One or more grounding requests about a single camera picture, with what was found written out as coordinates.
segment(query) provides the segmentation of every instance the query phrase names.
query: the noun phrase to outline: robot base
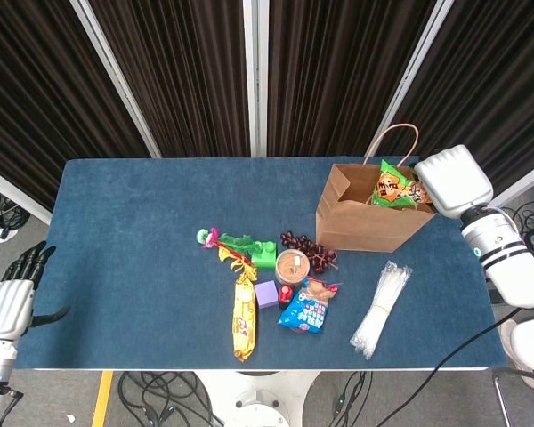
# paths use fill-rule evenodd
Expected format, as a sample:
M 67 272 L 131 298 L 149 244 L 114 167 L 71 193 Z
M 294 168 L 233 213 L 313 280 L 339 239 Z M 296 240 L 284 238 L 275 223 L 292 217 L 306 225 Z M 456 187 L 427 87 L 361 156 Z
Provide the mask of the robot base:
M 302 427 L 304 401 L 320 371 L 280 371 L 262 376 L 236 371 L 195 373 L 225 427 Z

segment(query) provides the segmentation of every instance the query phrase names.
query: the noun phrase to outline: floor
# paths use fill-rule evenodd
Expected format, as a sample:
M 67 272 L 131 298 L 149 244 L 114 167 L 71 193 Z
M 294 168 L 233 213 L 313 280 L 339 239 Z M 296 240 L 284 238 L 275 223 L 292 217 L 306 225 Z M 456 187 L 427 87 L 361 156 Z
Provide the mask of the floor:
M 534 189 L 510 206 L 516 207 L 530 200 L 534 200 Z M 46 231 L 46 226 L 32 217 L 15 238 L 0 244 L 0 277 L 21 252 L 45 238 Z M 509 310 L 509 307 L 496 307 L 496 316 L 502 317 Z M 114 376 L 105 425 L 134 426 L 137 424 L 117 397 L 119 375 L 115 373 Z M 305 426 L 328 425 L 348 375 L 347 372 L 324 373 L 317 378 L 304 406 Z M 356 425 L 376 425 L 408 397 L 426 375 L 420 372 L 375 373 L 366 409 Z M 25 397 L 9 415 L 4 427 L 90 426 L 100 379 L 101 373 L 98 372 L 15 370 L 12 387 L 24 392 Z M 534 426 L 534 390 L 516 376 L 503 377 L 501 385 L 513 425 Z M 206 424 L 195 420 L 191 425 Z M 487 370 L 438 373 L 419 396 L 387 425 L 500 427 L 504 423 L 492 387 L 491 372 Z

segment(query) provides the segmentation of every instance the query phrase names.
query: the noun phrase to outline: blue tablecloth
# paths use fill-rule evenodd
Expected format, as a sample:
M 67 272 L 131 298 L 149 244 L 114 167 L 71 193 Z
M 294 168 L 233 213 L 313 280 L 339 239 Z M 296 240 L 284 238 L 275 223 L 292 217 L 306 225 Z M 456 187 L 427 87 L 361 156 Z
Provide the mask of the blue tablecloth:
M 371 163 L 378 163 L 372 158 Z M 62 321 L 30 330 L 18 367 L 114 369 L 431 368 L 494 322 L 481 267 L 459 223 L 436 215 L 393 254 L 340 252 L 344 282 L 322 334 L 277 325 L 260 310 L 255 352 L 232 355 L 234 280 L 200 228 L 277 240 L 314 238 L 315 211 L 333 163 L 359 157 L 88 159 L 68 162 L 48 233 L 57 246 L 36 295 L 36 314 L 70 305 Z M 367 361 L 349 344 L 388 260 L 413 268 Z M 260 272 L 260 281 L 273 278 Z M 506 362 L 496 332 L 448 367 Z

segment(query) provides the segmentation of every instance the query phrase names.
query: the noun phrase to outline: purple cube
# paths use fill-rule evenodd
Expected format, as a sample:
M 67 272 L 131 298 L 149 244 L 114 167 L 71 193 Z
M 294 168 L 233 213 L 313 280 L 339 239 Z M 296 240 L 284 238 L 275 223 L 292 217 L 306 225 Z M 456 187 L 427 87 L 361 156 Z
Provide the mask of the purple cube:
M 255 295 L 257 296 L 257 304 L 259 304 L 260 309 L 279 303 L 279 294 L 277 293 L 277 287 L 273 280 L 255 285 Z

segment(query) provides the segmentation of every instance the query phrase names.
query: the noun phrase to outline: small red bottle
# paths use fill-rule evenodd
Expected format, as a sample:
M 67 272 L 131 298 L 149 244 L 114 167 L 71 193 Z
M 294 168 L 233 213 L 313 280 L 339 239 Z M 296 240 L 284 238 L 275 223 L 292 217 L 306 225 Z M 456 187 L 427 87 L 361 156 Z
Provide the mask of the small red bottle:
M 293 288 L 288 285 L 282 285 L 279 290 L 279 308 L 284 310 L 293 301 Z

